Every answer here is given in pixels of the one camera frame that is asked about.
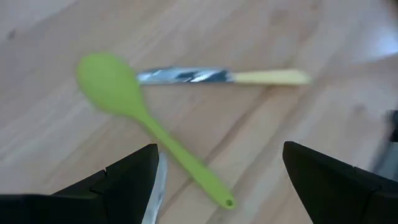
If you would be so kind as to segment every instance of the black object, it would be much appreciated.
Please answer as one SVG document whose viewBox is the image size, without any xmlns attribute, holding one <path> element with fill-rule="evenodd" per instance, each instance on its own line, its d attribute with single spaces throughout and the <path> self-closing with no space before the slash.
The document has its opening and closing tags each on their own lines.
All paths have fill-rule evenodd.
<svg viewBox="0 0 398 224">
<path fill-rule="evenodd" d="M 398 223 L 398 183 L 294 142 L 283 160 L 314 224 Z"/>
<path fill-rule="evenodd" d="M 390 142 L 398 142 L 398 110 L 394 111 L 391 116 L 392 123 L 392 134 L 390 137 Z"/>
<path fill-rule="evenodd" d="M 0 223 L 141 223 L 158 163 L 150 144 L 53 195 L 0 195 Z"/>
</svg>

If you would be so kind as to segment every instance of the wooden surface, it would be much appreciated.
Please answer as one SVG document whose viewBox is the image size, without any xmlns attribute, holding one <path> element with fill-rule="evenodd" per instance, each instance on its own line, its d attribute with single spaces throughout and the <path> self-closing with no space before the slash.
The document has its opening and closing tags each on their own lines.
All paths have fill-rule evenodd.
<svg viewBox="0 0 398 224">
<path fill-rule="evenodd" d="M 310 223 L 281 159 L 293 140 L 371 169 L 398 100 L 398 24 L 372 0 L 0 2 L 0 193 L 51 194 L 154 141 L 79 92 L 79 58 L 137 70 L 299 68 L 314 83 L 146 86 L 153 115 L 232 188 L 218 208 L 169 158 L 159 223 Z"/>
</svg>

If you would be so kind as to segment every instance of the metal blade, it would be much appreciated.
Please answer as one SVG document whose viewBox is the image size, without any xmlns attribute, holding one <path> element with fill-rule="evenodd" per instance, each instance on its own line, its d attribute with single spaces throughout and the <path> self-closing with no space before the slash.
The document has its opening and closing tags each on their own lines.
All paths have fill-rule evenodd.
<svg viewBox="0 0 398 224">
<path fill-rule="evenodd" d="M 142 219 L 142 224 L 155 224 L 159 208 L 162 205 L 165 185 L 167 179 L 167 160 L 163 152 L 159 153 L 159 164 L 157 166 L 154 188 L 150 194 L 147 209 Z"/>
<path fill-rule="evenodd" d="M 223 68 L 167 67 L 146 70 L 137 75 L 140 84 L 171 84 L 201 82 L 232 82 L 231 74 Z"/>
</svg>

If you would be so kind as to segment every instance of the yellow knife handle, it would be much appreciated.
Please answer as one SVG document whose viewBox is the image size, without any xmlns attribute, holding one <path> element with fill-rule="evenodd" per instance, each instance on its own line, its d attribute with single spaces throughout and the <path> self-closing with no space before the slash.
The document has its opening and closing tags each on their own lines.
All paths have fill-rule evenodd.
<svg viewBox="0 0 398 224">
<path fill-rule="evenodd" d="M 236 83 L 263 85 L 304 85 L 311 81 L 305 72 L 299 70 L 271 70 L 232 74 Z"/>
</svg>

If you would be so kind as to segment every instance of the green spoon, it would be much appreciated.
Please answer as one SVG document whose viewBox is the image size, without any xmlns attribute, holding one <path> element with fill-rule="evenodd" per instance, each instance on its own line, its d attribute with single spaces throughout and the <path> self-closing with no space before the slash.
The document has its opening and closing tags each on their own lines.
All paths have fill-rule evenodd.
<svg viewBox="0 0 398 224">
<path fill-rule="evenodd" d="M 235 200 L 217 176 L 173 139 L 149 114 L 134 71 L 113 54 L 90 54 L 76 69 L 77 82 L 99 108 L 135 118 L 156 136 L 198 184 L 222 207 L 233 209 Z"/>
</svg>

